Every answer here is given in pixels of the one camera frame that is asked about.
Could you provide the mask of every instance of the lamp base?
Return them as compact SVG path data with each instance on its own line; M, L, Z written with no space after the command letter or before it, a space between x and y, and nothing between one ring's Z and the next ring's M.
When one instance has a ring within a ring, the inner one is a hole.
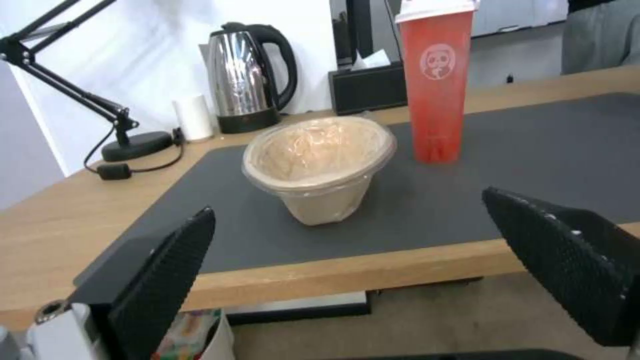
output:
M108 143L102 148L104 161L125 161L151 155L173 145L169 133L154 131L129 137L129 144L121 146L118 142Z

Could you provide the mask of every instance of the white cabinet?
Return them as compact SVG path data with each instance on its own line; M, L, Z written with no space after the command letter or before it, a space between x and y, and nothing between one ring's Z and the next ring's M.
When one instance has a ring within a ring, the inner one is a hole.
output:
M514 31L566 20L568 0L482 0L472 36Z

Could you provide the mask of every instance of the black lamp arm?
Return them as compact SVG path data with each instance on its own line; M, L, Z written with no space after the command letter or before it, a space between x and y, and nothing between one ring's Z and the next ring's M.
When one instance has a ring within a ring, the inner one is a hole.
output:
M37 18L24 29L0 39L0 59L11 63L14 66L28 72L40 81L57 89L73 100L94 111L107 121L112 123L116 129L116 137L120 145L128 145L129 138L126 131L138 127L138 122L129 117L129 109L113 101L104 99L98 95L84 91L73 83L67 81L55 72L47 69L36 62L36 53L51 45L57 39L67 34L72 29L78 27L90 17L99 13L116 0L103 0L84 12L78 18L64 24L42 28L44 24L70 8L79 0L66 0L46 14ZM24 41L45 37L32 48L23 44Z

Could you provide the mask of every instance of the black desk mat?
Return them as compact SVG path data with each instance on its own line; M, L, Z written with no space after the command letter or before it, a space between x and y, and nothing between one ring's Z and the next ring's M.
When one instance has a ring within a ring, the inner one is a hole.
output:
M460 160L450 165L415 162L409 124L390 128L398 139L396 155L374 177L360 209L339 224L298 223L280 199L241 173L244 147L213 150L76 282L123 241L146 241L144 235L178 224L206 204L218 225L201 273L498 238L481 202L481 190L490 185L589 208L617 223L640 221L638 95L467 115Z

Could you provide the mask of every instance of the wooden desk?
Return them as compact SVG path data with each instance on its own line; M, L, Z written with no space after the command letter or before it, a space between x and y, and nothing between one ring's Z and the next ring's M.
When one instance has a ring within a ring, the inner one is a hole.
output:
M640 67L472 90L465 111L512 108L607 92L640 93ZM288 121L327 115L331 112L307 113ZM407 121L408 112L406 108L381 110L376 112L376 118L393 124ZM73 278L207 151L246 143L253 136L253 133L218 136L190 144L184 159L176 165L136 174L126 181L105 182L81 171L3 212L0 324L10 329L26 328L42 304L68 296L74 289ZM135 160L131 165L161 164L174 156L174 151ZM640 236L640 222L625 227ZM521 270L521 264L503 240L478 241L200 275L184 308L252 304Z

